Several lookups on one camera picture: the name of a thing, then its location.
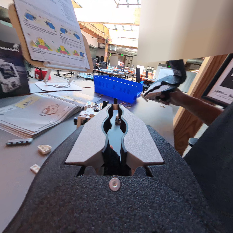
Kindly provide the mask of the partly built lego truck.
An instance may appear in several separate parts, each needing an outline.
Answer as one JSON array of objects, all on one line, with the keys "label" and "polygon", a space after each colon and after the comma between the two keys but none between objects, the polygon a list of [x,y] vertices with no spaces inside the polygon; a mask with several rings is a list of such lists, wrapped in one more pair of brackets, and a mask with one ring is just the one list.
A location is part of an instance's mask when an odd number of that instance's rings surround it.
[{"label": "partly built lego truck", "polygon": [[[113,109],[118,110],[118,107],[116,107],[117,104],[117,98],[114,98],[114,104]],[[95,115],[97,115],[106,105],[109,104],[109,101],[103,101],[101,103],[95,103],[88,101],[86,105],[84,106],[84,109],[79,113],[78,117],[74,118],[74,124],[76,125],[76,128],[79,128],[81,125],[84,125],[87,123],[90,119],[92,119]],[[131,106],[125,105],[125,102],[120,103],[120,105],[123,105],[126,108],[131,108]],[[117,113],[115,118],[115,124],[120,124],[121,120],[119,118],[119,114]]]}]

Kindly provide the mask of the framed marker sign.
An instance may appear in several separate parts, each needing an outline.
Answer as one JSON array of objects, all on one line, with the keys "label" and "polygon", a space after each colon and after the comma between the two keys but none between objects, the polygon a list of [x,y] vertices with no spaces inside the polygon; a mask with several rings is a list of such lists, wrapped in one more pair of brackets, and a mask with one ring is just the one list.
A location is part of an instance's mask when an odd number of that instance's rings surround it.
[{"label": "framed marker sign", "polygon": [[223,64],[202,94],[202,98],[226,108],[233,101],[233,54]]}]

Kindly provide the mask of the white triangular lego piece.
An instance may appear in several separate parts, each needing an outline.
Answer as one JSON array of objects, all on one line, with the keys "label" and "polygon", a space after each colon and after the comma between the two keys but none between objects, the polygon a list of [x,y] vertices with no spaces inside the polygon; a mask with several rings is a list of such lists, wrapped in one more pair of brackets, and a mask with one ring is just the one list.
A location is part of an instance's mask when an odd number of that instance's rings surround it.
[{"label": "white triangular lego piece", "polygon": [[38,148],[38,151],[43,155],[46,155],[46,154],[50,153],[51,149],[52,149],[51,146],[45,145],[45,144],[38,145],[37,148]]}]

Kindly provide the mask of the wooden document stand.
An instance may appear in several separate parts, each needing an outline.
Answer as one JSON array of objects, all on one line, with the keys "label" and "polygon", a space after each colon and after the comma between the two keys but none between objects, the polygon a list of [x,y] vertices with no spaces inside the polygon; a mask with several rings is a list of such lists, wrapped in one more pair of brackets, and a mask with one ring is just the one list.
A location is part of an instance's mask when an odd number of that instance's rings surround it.
[{"label": "wooden document stand", "polygon": [[[85,36],[82,35],[87,58],[88,58],[88,62],[90,65],[89,69],[81,70],[80,68],[75,68],[75,67],[50,65],[48,62],[35,61],[35,60],[31,59],[31,56],[29,54],[27,43],[25,41],[25,37],[24,37],[23,31],[21,28],[21,24],[20,24],[19,17],[18,17],[17,10],[15,8],[14,3],[9,6],[8,14],[9,14],[11,24],[15,28],[17,35],[19,37],[19,41],[20,41],[21,49],[22,49],[22,54],[23,54],[23,57],[25,58],[25,60],[34,67],[47,69],[47,74],[46,74],[44,80],[36,82],[35,85],[44,92],[49,92],[49,91],[80,91],[80,90],[82,90],[82,88],[78,87],[75,84],[72,84],[72,81],[80,72],[91,73],[93,71],[92,57],[91,57],[89,45],[88,45],[88,42],[87,42]],[[74,73],[74,75],[66,83],[50,83],[50,82],[48,82],[48,77],[49,77],[52,70],[72,71]]]}]

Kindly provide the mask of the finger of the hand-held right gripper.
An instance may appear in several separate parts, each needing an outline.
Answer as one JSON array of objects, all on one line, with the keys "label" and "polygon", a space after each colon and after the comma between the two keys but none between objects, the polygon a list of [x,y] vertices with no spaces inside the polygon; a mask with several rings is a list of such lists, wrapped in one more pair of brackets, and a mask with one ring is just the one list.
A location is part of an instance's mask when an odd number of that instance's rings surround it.
[{"label": "finger of the hand-held right gripper", "polygon": [[166,101],[169,98],[169,93],[176,89],[175,85],[151,85],[148,90],[144,93],[144,99],[146,101],[153,100],[159,102],[160,99]]},{"label": "finger of the hand-held right gripper", "polygon": [[156,91],[156,92],[164,91],[170,87],[170,84],[169,84],[170,81],[171,81],[171,76],[165,76],[155,81],[153,84],[151,84],[151,86],[147,89],[145,93],[149,93],[153,91]]}]

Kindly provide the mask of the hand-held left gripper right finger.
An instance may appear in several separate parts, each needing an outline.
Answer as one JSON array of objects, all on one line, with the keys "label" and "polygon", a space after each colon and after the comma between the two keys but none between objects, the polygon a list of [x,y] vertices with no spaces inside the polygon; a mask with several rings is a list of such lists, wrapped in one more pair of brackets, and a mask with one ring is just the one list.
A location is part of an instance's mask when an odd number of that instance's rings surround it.
[{"label": "hand-held left gripper right finger", "polygon": [[121,138],[122,166],[132,170],[137,167],[161,165],[164,160],[146,126],[136,115],[123,105],[118,105]]}]

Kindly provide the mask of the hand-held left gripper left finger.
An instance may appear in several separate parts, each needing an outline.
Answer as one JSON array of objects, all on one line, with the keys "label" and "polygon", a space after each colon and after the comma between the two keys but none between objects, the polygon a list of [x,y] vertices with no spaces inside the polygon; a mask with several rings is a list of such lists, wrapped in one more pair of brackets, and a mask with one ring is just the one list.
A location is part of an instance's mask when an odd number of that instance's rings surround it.
[{"label": "hand-held left gripper left finger", "polygon": [[99,169],[111,152],[108,131],[111,129],[110,119],[113,116],[113,104],[107,104],[96,116],[83,125],[83,128],[70,151],[65,164],[92,166]]}]

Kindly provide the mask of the red storage crate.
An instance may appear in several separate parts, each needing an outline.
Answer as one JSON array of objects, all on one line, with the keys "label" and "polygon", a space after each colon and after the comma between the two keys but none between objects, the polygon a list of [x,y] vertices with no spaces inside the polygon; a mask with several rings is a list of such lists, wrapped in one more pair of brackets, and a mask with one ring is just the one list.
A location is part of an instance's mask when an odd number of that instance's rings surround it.
[{"label": "red storage crate", "polygon": [[34,69],[34,75],[37,80],[43,81],[46,74],[47,74],[47,71],[44,71],[38,68]]}]

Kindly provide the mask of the thin white lego beam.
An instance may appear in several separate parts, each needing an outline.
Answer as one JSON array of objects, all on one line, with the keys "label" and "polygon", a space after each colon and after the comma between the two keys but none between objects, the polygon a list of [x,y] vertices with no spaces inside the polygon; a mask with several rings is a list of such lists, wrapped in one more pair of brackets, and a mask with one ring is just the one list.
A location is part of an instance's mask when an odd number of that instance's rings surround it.
[{"label": "thin white lego beam", "polygon": [[12,139],[6,142],[6,146],[13,146],[13,145],[27,145],[33,142],[33,138],[24,138],[24,139]]}]

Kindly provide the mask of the printed instruction sheet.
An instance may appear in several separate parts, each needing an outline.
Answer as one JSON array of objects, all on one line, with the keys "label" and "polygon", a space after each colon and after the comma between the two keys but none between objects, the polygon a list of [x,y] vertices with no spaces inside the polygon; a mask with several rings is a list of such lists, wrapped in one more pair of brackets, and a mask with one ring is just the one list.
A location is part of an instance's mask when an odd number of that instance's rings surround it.
[{"label": "printed instruction sheet", "polygon": [[89,69],[71,0],[14,0],[32,60]]}]

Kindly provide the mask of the blue plastic bin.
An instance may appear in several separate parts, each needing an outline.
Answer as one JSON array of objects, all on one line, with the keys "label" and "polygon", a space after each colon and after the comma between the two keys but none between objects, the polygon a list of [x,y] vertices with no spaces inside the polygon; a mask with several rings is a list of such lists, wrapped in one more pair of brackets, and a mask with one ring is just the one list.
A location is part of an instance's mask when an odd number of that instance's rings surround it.
[{"label": "blue plastic bin", "polygon": [[94,88],[96,93],[134,103],[143,91],[143,84],[108,75],[94,75]]}]

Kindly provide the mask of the open instruction booklet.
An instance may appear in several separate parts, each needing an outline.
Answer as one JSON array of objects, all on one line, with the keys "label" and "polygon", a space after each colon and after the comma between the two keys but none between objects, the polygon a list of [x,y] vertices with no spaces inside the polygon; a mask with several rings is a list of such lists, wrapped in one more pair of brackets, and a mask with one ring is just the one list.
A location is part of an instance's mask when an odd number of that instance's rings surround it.
[{"label": "open instruction booklet", "polygon": [[18,103],[0,108],[0,129],[20,138],[34,138],[100,98],[83,91],[34,93]]}]

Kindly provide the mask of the scattered small lego pins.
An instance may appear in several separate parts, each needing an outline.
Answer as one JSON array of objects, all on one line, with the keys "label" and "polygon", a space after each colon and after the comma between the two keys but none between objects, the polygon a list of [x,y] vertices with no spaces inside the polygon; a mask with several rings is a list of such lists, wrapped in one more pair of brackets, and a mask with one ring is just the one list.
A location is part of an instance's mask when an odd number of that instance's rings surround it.
[{"label": "scattered small lego pins", "polygon": [[[114,104],[114,99],[112,97],[104,96],[102,94],[97,94],[97,97],[101,98],[103,101],[109,100],[109,103],[113,103]],[[132,105],[130,105],[130,103],[127,104],[125,102],[118,101],[118,104],[121,104],[121,105],[123,105],[126,108],[131,108],[132,107]]]}]

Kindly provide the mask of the person's right forearm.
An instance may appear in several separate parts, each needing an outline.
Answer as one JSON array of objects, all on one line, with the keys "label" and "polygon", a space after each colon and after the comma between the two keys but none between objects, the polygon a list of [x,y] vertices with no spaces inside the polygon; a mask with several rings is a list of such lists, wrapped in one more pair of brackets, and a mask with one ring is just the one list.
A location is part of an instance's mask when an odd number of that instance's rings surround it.
[{"label": "person's right forearm", "polygon": [[200,119],[207,126],[210,126],[212,122],[224,111],[223,109],[208,104],[200,99],[184,94],[183,92],[181,106]]}]

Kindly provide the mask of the cluttered work table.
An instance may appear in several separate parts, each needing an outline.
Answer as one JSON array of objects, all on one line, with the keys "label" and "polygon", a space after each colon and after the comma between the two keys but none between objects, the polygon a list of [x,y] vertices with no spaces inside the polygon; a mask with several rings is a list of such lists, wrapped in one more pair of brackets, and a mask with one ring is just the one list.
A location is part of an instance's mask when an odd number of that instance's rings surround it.
[{"label": "cluttered work table", "polygon": [[135,73],[131,72],[118,72],[118,71],[111,71],[111,70],[100,70],[94,69],[94,73],[103,74],[103,75],[110,75],[110,76],[136,76]]}]

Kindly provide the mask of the person's right hand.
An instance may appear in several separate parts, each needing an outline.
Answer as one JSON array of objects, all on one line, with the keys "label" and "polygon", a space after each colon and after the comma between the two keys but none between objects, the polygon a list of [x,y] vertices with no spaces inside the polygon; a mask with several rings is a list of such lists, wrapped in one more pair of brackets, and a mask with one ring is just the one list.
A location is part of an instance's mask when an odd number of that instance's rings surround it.
[{"label": "person's right hand", "polygon": [[165,105],[174,105],[174,106],[183,106],[183,97],[185,97],[185,94],[181,92],[179,89],[174,90],[174,92],[169,92],[168,93],[168,99],[163,100],[166,98],[165,95],[161,95],[159,102],[163,103]]}]

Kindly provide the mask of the dark printed lego box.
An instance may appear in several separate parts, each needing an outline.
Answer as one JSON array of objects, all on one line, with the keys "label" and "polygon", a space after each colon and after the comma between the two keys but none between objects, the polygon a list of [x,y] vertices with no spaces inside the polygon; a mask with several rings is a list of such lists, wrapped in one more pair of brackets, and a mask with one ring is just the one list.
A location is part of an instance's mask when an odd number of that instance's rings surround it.
[{"label": "dark printed lego box", "polygon": [[20,45],[0,41],[0,98],[25,95],[29,92]]}]

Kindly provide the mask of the wooden post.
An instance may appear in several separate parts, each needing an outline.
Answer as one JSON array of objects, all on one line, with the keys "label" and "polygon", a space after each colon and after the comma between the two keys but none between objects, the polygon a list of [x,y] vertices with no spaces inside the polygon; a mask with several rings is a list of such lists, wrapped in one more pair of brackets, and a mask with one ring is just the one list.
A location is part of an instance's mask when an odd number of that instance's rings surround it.
[{"label": "wooden post", "polygon": [[[192,81],[188,95],[201,99],[201,96],[211,80],[225,61],[228,54],[206,57],[200,66],[199,72]],[[203,122],[188,110],[179,107],[174,120],[174,144],[178,153],[183,156],[188,147],[188,139],[196,135]]]}]

